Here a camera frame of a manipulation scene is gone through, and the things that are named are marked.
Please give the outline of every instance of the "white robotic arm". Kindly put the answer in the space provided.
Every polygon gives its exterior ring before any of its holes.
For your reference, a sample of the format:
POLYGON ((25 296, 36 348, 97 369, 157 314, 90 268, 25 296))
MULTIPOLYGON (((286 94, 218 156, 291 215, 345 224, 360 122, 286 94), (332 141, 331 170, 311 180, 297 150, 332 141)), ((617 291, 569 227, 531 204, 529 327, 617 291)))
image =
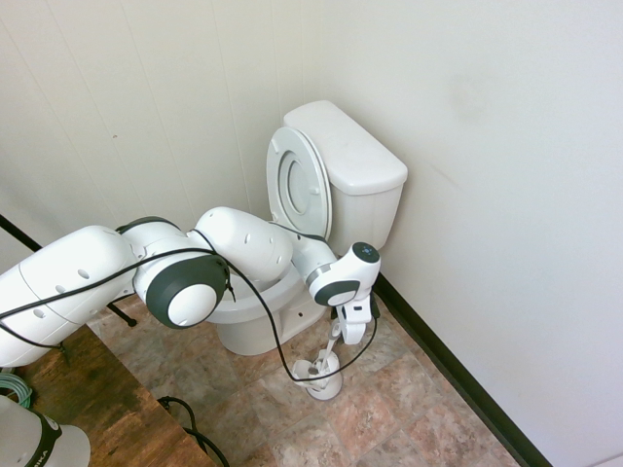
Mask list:
POLYGON ((86 227, 5 272, 0 276, 0 367, 35 361, 49 350, 37 344, 58 344, 107 304, 134 291, 166 326, 194 326, 229 286, 224 258, 260 280, 280 277, 292 261, 311 296, 338 308, 345 342, 361 340, 380 267, 372 246, 355 243, 337 260, 323 238, 218 207, 189 233, 161 218, 140 219, 116 231, 86 227))

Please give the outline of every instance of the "black tripod leg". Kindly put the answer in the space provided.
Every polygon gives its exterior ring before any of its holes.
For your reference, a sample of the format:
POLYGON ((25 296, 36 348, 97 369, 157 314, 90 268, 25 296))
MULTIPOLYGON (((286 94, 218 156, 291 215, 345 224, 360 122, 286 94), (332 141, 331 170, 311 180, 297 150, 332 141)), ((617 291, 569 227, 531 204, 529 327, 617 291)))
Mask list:
POLYGON ((129 316, 127 316, 125 313, 123 313, 115 304, 108 304, 107 305, 108 308, 115 313, 117 316, 119 316, 121 319, 123 319, 124 321, 126 321, 128 323, 128 326, 130 326, 131 328, 133 328, 134 326, 136 326, 136 320, 130 318, 129 316))
POLYGON ((41 249, 41 245, 39 243, 26 235, 22 230, 19 229, 18 226, 16 226, 13 222, 4 217, 2 214, 0 214, 0 228, 7 231, 7 233, 11 234, 16 240, 19 240, 32 251, 39 251, 41 249))

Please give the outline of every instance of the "white wall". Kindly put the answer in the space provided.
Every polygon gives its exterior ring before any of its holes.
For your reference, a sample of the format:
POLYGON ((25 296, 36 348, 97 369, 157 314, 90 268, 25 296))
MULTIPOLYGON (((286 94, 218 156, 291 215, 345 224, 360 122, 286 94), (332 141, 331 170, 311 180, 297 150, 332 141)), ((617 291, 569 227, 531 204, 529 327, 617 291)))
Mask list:
POLYGON ((325 2, 410 169, 383 273, 556 466, 623 452, 623 4, 325 2))
MULTIPOLYGON (((268 142, 318 96, 312 0, 0 1, 0 213, 40 243, 227 205, 269 217, 268 142)), ((0 272, 28 254, 0 233, 0 272)))
POLYGON ((618 456, 614 459, 607 460, 606 462, 596 467, 623 467, 623 456, 618 456))

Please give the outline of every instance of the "toilet lid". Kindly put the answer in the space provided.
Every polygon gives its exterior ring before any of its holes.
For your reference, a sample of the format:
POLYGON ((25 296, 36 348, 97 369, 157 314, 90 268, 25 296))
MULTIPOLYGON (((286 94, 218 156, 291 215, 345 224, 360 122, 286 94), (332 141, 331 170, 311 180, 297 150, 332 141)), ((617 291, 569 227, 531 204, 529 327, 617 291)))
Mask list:
POLYGON ((269 144, 267 183, 273 220, 303 234, 331 233, 329 177, 312 142, 283 127, 269 144))

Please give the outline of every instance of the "toilet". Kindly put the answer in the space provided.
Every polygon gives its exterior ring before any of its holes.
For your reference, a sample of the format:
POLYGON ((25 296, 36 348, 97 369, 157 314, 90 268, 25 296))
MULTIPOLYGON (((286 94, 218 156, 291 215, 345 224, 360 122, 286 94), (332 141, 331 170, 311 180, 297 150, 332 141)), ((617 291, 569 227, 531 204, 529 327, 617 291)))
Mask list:
MULTIPOLYGON (((385 245, 407 179, 407 167, 329 101, 289 112, 267 154, 273 221, 327 239, 336 256, 356 241, 385 245)), ((236 301, 226 292, 207 321, 220 341, 240 355, 276 347, 270 320, 253 292, 232 276, 236 301)), ((316 304, 293 266, 279 279, 254 283, 273 314, 279 341, 287 342, 326 311, 316 304)))

